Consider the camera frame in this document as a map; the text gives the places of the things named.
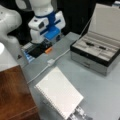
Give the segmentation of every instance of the box lid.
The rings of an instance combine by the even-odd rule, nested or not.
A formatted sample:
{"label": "box lid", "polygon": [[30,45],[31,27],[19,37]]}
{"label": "box lid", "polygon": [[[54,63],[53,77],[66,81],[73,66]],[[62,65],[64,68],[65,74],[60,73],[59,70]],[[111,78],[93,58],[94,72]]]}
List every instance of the box lid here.
{"label": "box lid", "polygon": [[120,40],[120,9],[97,4],[88,32]]}

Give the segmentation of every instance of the gray table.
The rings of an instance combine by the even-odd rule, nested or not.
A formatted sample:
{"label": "gray table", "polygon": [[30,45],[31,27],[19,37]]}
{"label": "gray table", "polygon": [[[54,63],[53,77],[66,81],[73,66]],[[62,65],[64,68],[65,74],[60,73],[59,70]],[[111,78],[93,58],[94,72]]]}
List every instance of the gray table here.
{"label": "gray table", "polygon": [[[49,55],[43,54],[23,68],[26,80],[30,81],[34,78],[46,67],[49,59],[55,59],[68,50],[71,43],[78,38],[79,36],[76,34],[68,34],[53,47],[53,51]],[[68,80],[85,97],[81,107],[89,116],[93,117],[94,120],[118,120],[120,117],[120,63],[107,77],[72,61],[70,52],[59,59],[53,67],[55,66],[60,68]],[[56,112],[43,104],[42,97],[34,88],[53,67],[47,69],[41,76],[29,84],[43,120],[62,120]]]}

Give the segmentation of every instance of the wooden floor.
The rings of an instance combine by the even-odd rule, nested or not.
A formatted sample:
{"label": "wooden floor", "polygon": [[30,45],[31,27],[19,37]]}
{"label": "wooden floor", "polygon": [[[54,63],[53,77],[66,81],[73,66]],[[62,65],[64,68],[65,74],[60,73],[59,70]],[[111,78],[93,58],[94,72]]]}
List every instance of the wooden floor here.
{"label": "wooden floor", "polygon": [[0,72],[0,120],[39,120],[20,66]]}

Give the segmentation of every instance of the aluminum case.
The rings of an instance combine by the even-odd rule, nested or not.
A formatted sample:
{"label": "aluminum case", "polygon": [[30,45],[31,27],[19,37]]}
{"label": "aluminum case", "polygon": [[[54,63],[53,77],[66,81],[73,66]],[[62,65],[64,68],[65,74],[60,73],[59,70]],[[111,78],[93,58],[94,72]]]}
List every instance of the aluminum case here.
{"label": "aluminum case", "polygon": [[72,59],[107,75],[120,60],[120,9],[97,4],[88,33],[70,47]]}

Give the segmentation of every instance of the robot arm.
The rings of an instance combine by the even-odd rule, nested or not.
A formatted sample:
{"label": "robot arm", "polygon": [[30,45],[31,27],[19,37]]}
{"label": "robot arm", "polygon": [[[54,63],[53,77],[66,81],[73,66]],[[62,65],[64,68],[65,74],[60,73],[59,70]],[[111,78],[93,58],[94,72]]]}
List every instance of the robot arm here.
{"label": "robot arm", "polygon": [[0,42],[5,45],[13,58],[22,67],[27,64],[27,60],[22,53],[19,41],[8,33],[17,29],[22,24],[21,16],[14,10],[9,10],[0,6]]}
{"label": "robot arm", "polygon": [[18,66],[17,62],[14,60],[5,46],[0,43],[0,72],[15,66]]}
{"label": "robot arm", "polygon": [[65,27],[66,23],[62,12],[54,12],[51,0],[16,0],[18,7],[21,9],[27,9],[27,5],[25,7],[24,4],[28,2],[35,13],[35,17],[29,23],[32,42],[41,43],[45,39],[51,42]]}

